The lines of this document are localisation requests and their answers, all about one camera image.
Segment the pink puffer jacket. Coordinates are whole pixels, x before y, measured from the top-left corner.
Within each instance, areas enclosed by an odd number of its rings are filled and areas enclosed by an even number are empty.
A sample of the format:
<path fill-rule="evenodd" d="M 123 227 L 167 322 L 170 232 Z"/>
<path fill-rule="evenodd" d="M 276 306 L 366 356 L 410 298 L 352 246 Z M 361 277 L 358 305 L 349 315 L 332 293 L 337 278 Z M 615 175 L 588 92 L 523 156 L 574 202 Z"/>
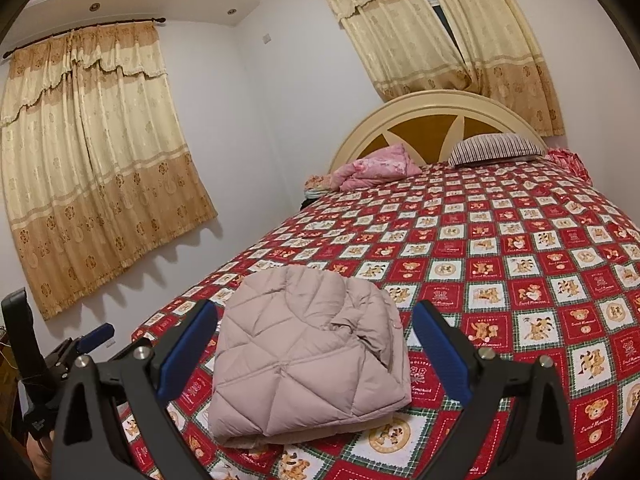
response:
<path fill-rule="evenodd" d="M 276 266 L 224 307 L 208 431 L 225 448 L 302 443 L 387 424 L 411 402 L 398 307 L 362 278 Z"/>

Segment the beige side window curtain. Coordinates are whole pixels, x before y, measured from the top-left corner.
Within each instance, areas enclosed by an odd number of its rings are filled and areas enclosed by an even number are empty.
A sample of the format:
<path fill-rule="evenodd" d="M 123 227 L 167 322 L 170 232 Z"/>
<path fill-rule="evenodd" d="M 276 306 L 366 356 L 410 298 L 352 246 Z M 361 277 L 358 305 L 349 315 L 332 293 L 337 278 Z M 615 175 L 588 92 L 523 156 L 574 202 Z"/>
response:
<path fill-rule="evenodd" d="M 150 22 L 84 27 L 15 51 L 1 170 L 10 230 L 44 318 L 217 214 Z"/>

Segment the red teddy bear bedspread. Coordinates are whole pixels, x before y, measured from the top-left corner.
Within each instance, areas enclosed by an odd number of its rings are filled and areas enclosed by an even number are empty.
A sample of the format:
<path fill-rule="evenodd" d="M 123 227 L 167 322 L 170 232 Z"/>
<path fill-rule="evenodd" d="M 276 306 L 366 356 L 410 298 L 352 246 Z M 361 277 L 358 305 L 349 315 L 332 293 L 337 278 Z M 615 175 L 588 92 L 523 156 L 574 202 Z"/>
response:
<path fill-rule="evenodd" d="M 254 454 L 208 433 L 206 350 L 169 414 L 216 479 L 413 478 L 454 426 L 420 352 L 411 311 L 431 301 L 472 344 L 530 362 L 550 356 L 568 399 L 576 474 L 595 479 L 639 402 L 639 230 L 607 198 L 541 162 L 454 169 L 323 197 L 137 329 L 156 339 L 204 298 L 224 304 L 248 274 L 303 264 L 366 278 L 392 296 L 409 347 L 412 401 L 391 424 Z"/>

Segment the red floral cloth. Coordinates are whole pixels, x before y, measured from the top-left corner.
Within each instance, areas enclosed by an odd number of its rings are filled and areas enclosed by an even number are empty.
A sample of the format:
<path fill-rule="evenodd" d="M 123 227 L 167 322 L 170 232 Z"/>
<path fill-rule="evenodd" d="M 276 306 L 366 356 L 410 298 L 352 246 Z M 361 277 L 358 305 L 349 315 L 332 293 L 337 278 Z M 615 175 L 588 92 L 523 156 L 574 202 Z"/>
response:
<path fill-rule="evenodd" d="M 592 185 L 590 174 L 578 154 L 566 148 L 549 148 L 544 158 L 560 166 L 573 177 Z"/>

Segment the striped grey pillow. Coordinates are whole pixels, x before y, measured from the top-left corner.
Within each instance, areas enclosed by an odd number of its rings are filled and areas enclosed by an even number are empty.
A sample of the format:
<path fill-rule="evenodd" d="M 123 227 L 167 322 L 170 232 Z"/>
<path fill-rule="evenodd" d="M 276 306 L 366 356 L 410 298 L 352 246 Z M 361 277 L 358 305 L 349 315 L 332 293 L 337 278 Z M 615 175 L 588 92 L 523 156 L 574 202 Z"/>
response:
<path fill-rule="evenodd" d="M 459 167 L 494 160 L 544 156 L 546 150 L 516 133 L 484 133 L 459 142 L 451 151 L 447 162 Z"/>

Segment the pink folded blanket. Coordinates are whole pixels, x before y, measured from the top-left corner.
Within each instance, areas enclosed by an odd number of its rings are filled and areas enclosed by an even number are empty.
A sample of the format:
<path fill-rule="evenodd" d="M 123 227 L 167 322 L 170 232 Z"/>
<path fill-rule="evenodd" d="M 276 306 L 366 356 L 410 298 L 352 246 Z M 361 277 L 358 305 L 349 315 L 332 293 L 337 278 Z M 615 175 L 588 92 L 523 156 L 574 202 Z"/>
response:
<path fill-rule="evenodd" d="M 421 168 L 402 144 L 380 148 L 353 160 L 324 176 L 305 182 L 306 198 L 319 198 L 329 192 L 352 192 L 418 176 Z"/>

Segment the cream wooden headboard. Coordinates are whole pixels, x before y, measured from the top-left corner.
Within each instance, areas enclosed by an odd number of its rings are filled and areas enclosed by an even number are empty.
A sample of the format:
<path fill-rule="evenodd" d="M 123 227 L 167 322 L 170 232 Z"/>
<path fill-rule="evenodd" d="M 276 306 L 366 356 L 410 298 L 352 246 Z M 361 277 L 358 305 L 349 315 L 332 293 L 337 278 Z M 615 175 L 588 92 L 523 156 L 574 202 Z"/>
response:
<path fill-rule="evenodd" d="M 383 104 L 344 140 L 332 171 L 379 148 L 405 145 L 419 166 L 444 162 L 469 136 L 516 133 L 543 150 L 547 145 L 526 120 L 498 101 L 457 90 L 427 90 Z"/>

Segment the beige curtain behind headboard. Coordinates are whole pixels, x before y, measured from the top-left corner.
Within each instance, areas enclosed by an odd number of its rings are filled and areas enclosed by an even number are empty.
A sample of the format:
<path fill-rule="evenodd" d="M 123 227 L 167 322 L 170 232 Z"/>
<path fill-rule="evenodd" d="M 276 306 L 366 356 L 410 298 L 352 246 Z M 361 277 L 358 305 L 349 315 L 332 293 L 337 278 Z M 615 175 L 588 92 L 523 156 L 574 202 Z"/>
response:
<path fill-rule="evenodd" d="M 543 138 L 564 122 L 550 70 L 516 0 L 326 0 L 380 98 L 486 96 Z"/>

